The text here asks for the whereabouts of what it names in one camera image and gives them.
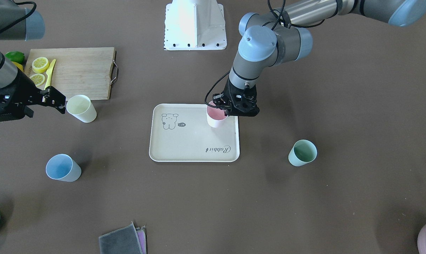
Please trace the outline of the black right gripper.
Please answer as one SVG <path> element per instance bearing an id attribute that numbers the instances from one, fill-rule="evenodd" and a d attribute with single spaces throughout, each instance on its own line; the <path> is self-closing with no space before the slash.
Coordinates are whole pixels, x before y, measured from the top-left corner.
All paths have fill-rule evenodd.
<path id="1" fill-rule="evenodd" d="M 40 91 L 23 72 L 18 72 L 11 84 L 0 88 L 0 122 L 33 117 L 30 105 L 55 108 L 65 114 L 66 97 L 55 87 L 48 86 Z"/>

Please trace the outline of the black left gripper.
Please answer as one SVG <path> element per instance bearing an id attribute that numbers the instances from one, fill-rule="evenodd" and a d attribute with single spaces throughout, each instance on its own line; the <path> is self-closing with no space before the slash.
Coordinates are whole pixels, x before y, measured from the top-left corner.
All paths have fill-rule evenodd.
<path id="1" fill-rule="evenodd" d="M 224 110 L 227 116 L 255 117 L 260 109 L 257 106 L 257 87 L 245 85 L 244 89 L 234 86 L 229 79 L 222 93 L 213 95 L 215 107 Z"/>

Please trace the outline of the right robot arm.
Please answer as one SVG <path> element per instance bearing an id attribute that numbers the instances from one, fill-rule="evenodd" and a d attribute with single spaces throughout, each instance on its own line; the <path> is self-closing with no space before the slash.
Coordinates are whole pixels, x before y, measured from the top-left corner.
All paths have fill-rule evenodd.
<path id="1" fill-rule="evenodd" d="M 33 1 L 0 0 L 0 40 L 37 40 L 45 34 L 45 23 Z M 33 117 L 31 105 L 52 107 L 66 112 L 65 96 L 49 86 L 37 88 L 0 51 L 0 122 Z"/>

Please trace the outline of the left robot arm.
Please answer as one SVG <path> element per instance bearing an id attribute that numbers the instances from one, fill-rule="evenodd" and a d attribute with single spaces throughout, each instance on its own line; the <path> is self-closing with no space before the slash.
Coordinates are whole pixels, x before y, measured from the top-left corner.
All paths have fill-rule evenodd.
<path id="1" fill-rule="evenodd" d="M 309 28 L 326 19 L 354 13 L 396 27 L 407 27 L 426 13 L 426 0 L 302 0 L 270 12 L 247 13 L 240 20 L 241 40 L 221 93 L 206 97 L 208 108 L 224 116 L 255 117 L 258 79 L 263 69 L 309 55 Z"/>

